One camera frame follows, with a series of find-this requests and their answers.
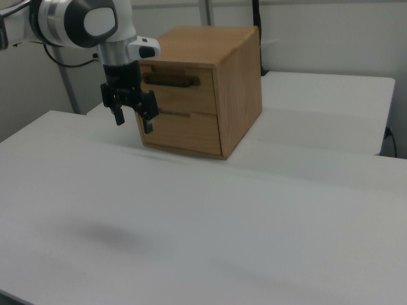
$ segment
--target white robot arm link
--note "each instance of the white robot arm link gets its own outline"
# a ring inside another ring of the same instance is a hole
[[[23,0],[0,10],[0,50],[23,41],[73,48],[97,47],[107,83],[103,102],[118,125],[123,105],[138,112],[144,131],[158,115],[155,95],[142,92],[138,60],[160,55],[158,41],[137,35],[130,0]]]

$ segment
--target wooden drawer cabinet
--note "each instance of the wooden drawer cabinet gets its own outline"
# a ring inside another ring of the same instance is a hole
[[[256,27],[177,27],[160,58],[140,61],[142,89],[160,115],[145,146],[227,159],[261,113]]]

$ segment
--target black handle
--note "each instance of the black handle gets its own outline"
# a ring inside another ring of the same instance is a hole
[[[142,79],[147,85],[179,88],[189,88],[191,86],[200,85],[200,80],[196,76],[145,73]]]

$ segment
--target table surface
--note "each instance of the table surface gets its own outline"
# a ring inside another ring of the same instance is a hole
[[[269,72],[262,78],[263,113],[247,139],[375,155],[383,135],[394,80]],[[124,107],[125,118],[135,121]],[[89,116],[114,119],[102,104]]]
[[[50,112],[0,144],[0,289],[35,305],[404,304],[407,162],[244,139],[228,161]]]

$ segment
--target white wall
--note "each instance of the white wall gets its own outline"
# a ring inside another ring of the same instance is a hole
[[[50,110],[72,107],[43,47],[24,43],[0,51],[0,142]]]
[[[293,4],[261,7],[263,54],[273,71],[396,79],[389,125],[407,158],[407,3]],[[251,7],[215,7],[216,25],[251,25]],[[385,154],[392,156],[390,140]]]
[[[154,8],[134,10],[134,24],[141,36],[156,38],[177,25],[200,25],[201,20],[198,7]],[[61,52],[65,63],[77,64],[89,60],[95,50],[65,48]],[[106,82],[102,65],[68,69],[68,74],[81,113],[86,114],[102,103],[100,85]]]

